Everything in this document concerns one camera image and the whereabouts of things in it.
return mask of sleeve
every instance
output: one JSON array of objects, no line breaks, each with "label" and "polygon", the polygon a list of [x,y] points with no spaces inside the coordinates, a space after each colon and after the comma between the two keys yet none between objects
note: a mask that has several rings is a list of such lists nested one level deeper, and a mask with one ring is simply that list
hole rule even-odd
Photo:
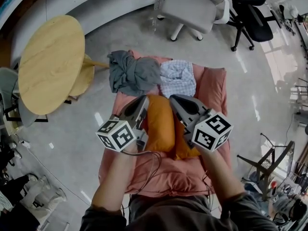
[{"label": "sleeve", "polygon": [[120,231],[124,230],[125,227],[126,219],[122,216],[120,210],[110,212],[104,208],[95,208],[91,206],[82,217],[80,231]]},{"label": "sleeve", "polygon": [[278,231],[276,225],[261,213],[255,199],[247,193],[228,200],[223,213],[230,212],[230,218],[239,231]]}]

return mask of black office chair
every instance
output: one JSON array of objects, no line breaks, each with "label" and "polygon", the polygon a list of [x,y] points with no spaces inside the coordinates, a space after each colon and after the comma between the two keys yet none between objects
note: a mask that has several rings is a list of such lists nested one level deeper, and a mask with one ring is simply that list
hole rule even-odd
[{"label": "black office chair", "polygon": [[255,6],[261,6],[266,0],[232,0],[233,8],[238,14],[237,16],[230,10],[231,20],[228,25],[237,28],[235,45],[231,47],[232,51],[236,51],[242,32],[251,43],[249,49],[254,50],[253,41],[265,42],[273,39],[273,33],[268,24],[269,21],[276,21],[278,26],[282,28],[275,11],[271,10],[272,16],[264,17],[261,11]]}]

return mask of white office chair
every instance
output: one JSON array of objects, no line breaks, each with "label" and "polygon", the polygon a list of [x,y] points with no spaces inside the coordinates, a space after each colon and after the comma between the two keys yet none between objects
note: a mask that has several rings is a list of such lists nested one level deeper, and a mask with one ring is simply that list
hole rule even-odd
[{"label": "white office chair", "polygon": [[[217,5],[224,3],[221,18],[217,19]],[[212,30],[213,24],[226,24],[229,21],[230,3],[228,0],[155,0],[154,9],[159,11],[159,20],[165,17],[179,22],[171,36],[172,41],[184,25],[190,27],[198,40],[202,40],[201,33]]]}]

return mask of concrete floor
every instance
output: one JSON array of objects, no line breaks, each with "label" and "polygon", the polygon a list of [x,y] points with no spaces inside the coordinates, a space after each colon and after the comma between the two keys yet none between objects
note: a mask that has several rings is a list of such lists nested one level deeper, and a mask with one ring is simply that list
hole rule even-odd
[{"label": "concrete floor", "polygon": [[[236,30],[231,26],[214,25],[212,32],[200,42],[185,28],[178,40],[171,42],[168,36],[175,26],[168,19],[158,21],[152,7],[141,9],[86,35],[86,54],[93,60],[107,62],[106,56],[112,51],[135,49],[143,55],[168,56],[201,66],[226,68],[228,111],[234,124],[231,156],[233,170],[241,177],[247,165],[237,160],[236,155],[260,156],[260,146],[264,143],[260,132],[276,143],[286,141],[292,113],[297,109],[297,97],[291,90],[306,70],[299,37],[293,37],[285,29],[279,30],[271,22],[274,32],[271,42],[256,43],[255,50],[250,51],[247,39],[241,37],[238,51],[232,52],[230,46],[234,44]],[[31,143],[31,153],[58,180],[22,146],[18,150],[23,159],[9,169],[11,174],[14,177],[28,172],[46,174],[68,197],[49,218],[48,231],[63,230],[67,222],[70,231],[78,230],[98,187],[103,146],[95,131],[102,120],[109,118],[115,99],[108,76],[108,70],[97,68],[92,86],[77,103],[62,105],[49,115],[49,123],[36,123],[19,132],[20,137]],[[296,128],[297,124],[293,123],[288,139],[293,137]]]}]

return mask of orange pillow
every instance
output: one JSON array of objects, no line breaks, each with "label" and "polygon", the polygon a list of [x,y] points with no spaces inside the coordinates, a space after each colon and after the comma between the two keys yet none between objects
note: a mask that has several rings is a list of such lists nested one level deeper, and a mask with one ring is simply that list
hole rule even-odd
[{"label": "orange pillow", "polygon": [[148,95],[149,108],[147,112],[148,142],[145,150],[170,152],[175,143],[173,113],[169,99]]},{"label": "orange pillow", "polygon": [[174,117],[174,127],[175,127],[175,153],[176,160],[185,159],[187,157],[199,156],[200,153],[196,148],[190,149],[185,140],[183,139],[184,125]]}]

